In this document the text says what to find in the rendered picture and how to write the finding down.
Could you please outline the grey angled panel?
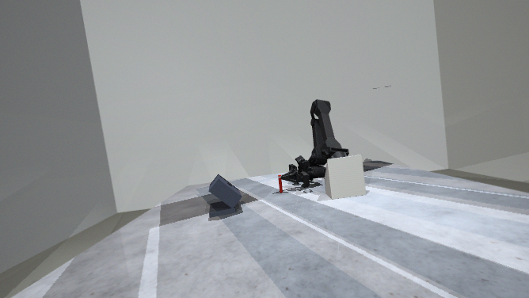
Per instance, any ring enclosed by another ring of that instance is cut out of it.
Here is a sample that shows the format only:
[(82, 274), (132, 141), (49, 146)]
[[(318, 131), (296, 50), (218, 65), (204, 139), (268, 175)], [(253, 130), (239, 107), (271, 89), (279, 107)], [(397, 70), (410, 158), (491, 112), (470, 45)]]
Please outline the grey angled panel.
[(210, 204), (210, 218), (236, 212), (235, 205), (240, 201), (242, 195), (239, 189), (219, 174), (210, 184), (209, 192), (221, 200), (220, 202)]

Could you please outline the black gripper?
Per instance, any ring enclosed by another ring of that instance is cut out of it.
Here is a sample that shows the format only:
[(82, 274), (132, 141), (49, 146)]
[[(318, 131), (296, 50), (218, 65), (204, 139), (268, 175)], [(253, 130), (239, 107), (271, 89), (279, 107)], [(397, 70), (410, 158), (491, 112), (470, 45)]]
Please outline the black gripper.
[(296, 184), (298, 184), (299, 182), (303, 182), (302, 187), (306, 188), (310, 185), (310, 180), (313, 181), (313, 179), (315, 179), (315, 171), (312, 166), (307, 172), (301, 170), (302, 168), (298, 167), (297, 170), (297, 167), (295, 165), (290, 164), (289, 172), (281, 175), (281, 179), (285, 181), (294, 182)]

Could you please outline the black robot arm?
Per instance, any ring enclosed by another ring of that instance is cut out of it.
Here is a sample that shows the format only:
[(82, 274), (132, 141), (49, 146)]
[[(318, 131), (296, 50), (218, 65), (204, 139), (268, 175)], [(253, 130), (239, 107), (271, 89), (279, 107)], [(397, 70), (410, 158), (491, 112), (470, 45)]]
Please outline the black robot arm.
[[(325, 177), (326, 168), (324, 165), (327, 163), (327, 159), (348, 157), (349, 154), (348, 149), (342, 148), (340, 143), (335, 140), (329, 118), (330, 110), (329, 101), (318, 99), (313, 101), (310, 109), (312, 117), (310, 124), (313, 132), (314, 149), (309, 160), (305, 160), (301, 155), (295, 159), (298, 167), (302, 168), (301, 171), (307, 172), (312, 166), (315, 171), (315, 178)], [(318, 119), (315, 119), (314, 114)]]

